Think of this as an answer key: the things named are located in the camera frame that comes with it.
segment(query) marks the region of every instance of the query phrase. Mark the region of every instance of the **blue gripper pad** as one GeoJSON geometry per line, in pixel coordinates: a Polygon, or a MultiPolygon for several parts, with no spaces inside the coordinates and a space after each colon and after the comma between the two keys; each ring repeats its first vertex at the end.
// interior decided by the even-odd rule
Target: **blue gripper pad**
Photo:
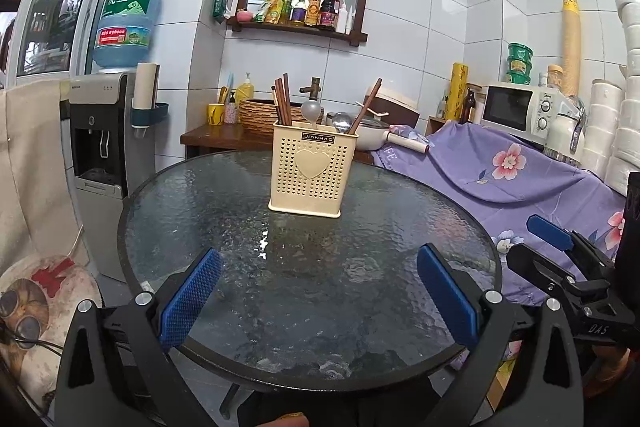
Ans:
{"type": "Polygon", "coordinates": [[[473,349],[479,340],[478,316],[433,250],[424,245],[416,260],[418,275],[447,324],[453,339],[473,349]]]}
{"type": "Polygon", "coordinates": [[[569,251],[574,249],[574,241],[571,234],[556,227],[552,222],[546,220],[538,214],[533,214],[527,219],[527,230],[533,235],[537,235],[543,241],[546,241],[552,247],[561,251],[569,251]]]}
{"type": "Polygon", "coordinates": [[[184,342],[221,273],[222,257],[210,248],[162,312],[158,335],[162,350],[184,342]]]}

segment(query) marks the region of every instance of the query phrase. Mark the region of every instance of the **green container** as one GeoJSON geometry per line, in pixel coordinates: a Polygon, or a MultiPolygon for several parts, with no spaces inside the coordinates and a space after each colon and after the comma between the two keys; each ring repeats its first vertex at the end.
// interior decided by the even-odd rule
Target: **green container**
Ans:
{"type": "Polygon", "coordinates": [[[508,58],[508,70],[510,73],[523,73],[529,76],[531,74],[531,62],[520,60],[519,58],[508,58]]]}
{"type": "Polygon", "coordinates": [[[518,44],[512,42],[509,44],[509,58],[516,58],[517,60],[523,60],[524,62],[531,62],[533,57],[533,50],[527,48],[524,44],[518,44]]]}
{"type": "Polygon", "coordinates": [[[512,84],[526,84],[527,86],[531,83],[531,77],[528,74],[522,73],[507,73],[507,82],[511,82],[512,84]]]}

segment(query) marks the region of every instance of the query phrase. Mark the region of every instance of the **silver bolt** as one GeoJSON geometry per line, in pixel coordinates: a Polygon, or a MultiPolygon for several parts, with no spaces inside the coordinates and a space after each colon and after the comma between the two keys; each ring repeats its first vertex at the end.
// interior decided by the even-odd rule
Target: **silver bolt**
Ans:
{"type": "Polygon", "coordinates": [[[557,312],[560,309],[560,302],[557,299],[547,299],[546,307],[553,312],[557,312]]]}
{"type": "Polygon", "coordinates": [[[136,304],[138,306],[146,306],[147,304],[149,304],[149,302],[151,302],[152,298],[153,295],[151,295],[151,293],[149,292],[139,293],[138,295],[136,295],[136,304]]]}
{"type": "Polygon", "coordinates": [[[80,313],[85,313],[91,309],[91,301],[85,299],[78,304],[78,311],[80,313]]]}
{"type": "Polygon", "coordinates": [[[489,290],[484,294],[484,298],[491,302],[491,304],[499,304],[502,302],[502,295],[496,290],[489,290]]]}

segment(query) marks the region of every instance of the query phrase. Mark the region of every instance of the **textured glass tabletop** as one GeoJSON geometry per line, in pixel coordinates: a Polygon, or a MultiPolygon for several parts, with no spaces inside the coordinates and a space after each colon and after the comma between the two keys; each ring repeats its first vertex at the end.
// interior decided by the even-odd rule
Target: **textured glass tabletop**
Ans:
{"type": "Polygon", "coordinates": [[[133,276],[153,289],[204,248],[222,254],[190,337],[244,367],[375,378],[452,346],[416,272],[424,243],[483,289],[499,277],[487,233],[428,186],[355,162],[331,219],[269,210],[270,174],[268,152],[177,164],[133,195],[118,231],[133,276]]]}

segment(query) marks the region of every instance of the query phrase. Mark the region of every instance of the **microwave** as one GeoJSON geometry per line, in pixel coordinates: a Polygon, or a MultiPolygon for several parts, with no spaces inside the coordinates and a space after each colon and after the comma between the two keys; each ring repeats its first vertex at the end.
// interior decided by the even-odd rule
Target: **microwave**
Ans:
{"type": "Polygon", "coordinates": [[[554,87],[500,82],[482,88],[486,96],[481,124],[544,145],[558,114],[577,116],[575,105],[554,87]]]}

